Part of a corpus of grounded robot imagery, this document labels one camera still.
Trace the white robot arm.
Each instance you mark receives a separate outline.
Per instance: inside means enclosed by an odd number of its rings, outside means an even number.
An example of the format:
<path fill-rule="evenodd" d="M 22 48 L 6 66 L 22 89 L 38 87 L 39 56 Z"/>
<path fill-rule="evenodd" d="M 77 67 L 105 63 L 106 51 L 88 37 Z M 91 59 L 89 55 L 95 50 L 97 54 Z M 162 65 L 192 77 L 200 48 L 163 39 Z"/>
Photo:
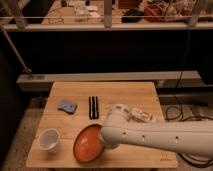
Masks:
<path fill-rule="evenodd" d="M 107 148 L 128 144 L 213 159 L 213 121 L 138 123 L 126 105 L 115 104 L 99 137 Z"/>

